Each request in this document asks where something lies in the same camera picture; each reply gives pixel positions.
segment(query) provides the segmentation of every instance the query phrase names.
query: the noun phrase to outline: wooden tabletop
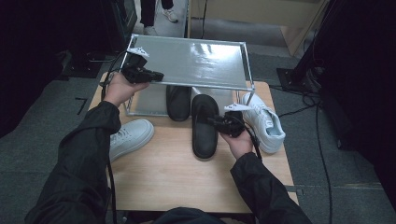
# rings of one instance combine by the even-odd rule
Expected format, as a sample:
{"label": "wooden tabletop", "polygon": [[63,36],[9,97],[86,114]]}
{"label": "wooden tabletop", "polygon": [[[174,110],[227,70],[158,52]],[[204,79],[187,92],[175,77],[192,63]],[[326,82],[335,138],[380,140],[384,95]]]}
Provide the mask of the wooden tabletop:
{"label": "wooden tabletop", "polygon": [[[274,109],[269,87],[255,82],[256,93]],[[98,87],[90,108],[100,102]],[[191,118],[173,121],[168,117],[125,116],[121,123],[147,119],[154,136],[143,147],[112,162],[117,209],[167,211],[186,206],[205,212],[251,213],[238,193],[230,174],[235,163],[228,144],[219,136],[215,155],[208,160],[192,152]],[[275,154],[262,152],[264,165],[286,186],[293,186],[285,148]],[[297,202],[295,192],[289,192]]]}

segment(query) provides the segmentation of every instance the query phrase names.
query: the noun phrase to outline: black jacket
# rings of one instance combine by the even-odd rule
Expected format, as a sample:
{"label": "black jacket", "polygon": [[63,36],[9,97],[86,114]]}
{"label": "black jacket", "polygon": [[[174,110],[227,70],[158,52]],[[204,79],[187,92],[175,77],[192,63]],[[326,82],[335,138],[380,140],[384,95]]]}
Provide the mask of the black jacket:
{"label": "black jacket", "polygon": [[[36,206],[25,217],[25,223],[104,223],[109,136],[120,129],[119,114],[113,104],[102,102],[62,140],[58,162]],[[260,223],[310,223],[282,183],[254,153],[241,157],[231,173],[240,194]],[[175,223],[175,218],[165,213],[156,223]],[[194,221],[178,223],[220,223],[205,216]]]}

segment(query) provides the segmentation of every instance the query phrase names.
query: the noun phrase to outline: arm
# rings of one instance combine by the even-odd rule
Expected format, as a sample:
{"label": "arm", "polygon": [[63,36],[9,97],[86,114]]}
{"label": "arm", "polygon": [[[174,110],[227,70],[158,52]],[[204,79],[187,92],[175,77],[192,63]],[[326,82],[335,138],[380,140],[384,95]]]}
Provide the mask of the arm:
{"label": "arm", "polygon": [[101,223],[106,217],[110,135],[120,129],[120,104],[149,84],[116,74],[105,100],[61,142],[58,161],[25,223]]}
{"label": "arm", "polygon": [[252,152],[247,132],[238,138],[221,133],[237,159],[231,174],[239,193],[260,223],[311,223],[283,184]]}

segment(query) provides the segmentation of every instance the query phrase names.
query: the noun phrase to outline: person's right arm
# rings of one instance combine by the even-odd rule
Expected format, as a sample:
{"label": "person's right arm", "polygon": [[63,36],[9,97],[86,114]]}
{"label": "person's right arm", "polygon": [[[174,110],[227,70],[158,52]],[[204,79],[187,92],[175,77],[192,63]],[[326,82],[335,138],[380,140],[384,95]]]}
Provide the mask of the person's right arm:
{"label": "person's right arm", "polygon": [[235,185],[261,224],[311,223],[300,206],[289,197],[283,184],[252,152],[253,145],[246,131],[238,138],[220,135],[236,158],[231,170]]}

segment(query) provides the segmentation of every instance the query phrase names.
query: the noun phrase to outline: person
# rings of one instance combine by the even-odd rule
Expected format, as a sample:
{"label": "person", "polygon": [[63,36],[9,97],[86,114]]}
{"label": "person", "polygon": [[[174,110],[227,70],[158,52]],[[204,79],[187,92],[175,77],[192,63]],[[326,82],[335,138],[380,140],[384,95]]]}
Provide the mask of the person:
{"label": "person", "polygon": [[[120,128],[120,104],[149,83],[131,84],[120,73],[111,79],[104,100],[87,112],[60,143],[58,161],[25,223],[105,223],[108,199],[106,165],[109,139]],[[260,223],[311,223],[285,187],[252,152],[246,131],[237,138],[220,134],[236,158],[235,185]],[[223,223],[196,209],[179,207],[154,223]]]}
{"label": "person", "polygon": [[[156,0],[140,0],[141,13],[140,23],[143,24],[144,35],[157,35],[154,28]],[[177,14],[173,10],[173,0],[162,0],[163,15],[171,22],[178,22]]]}

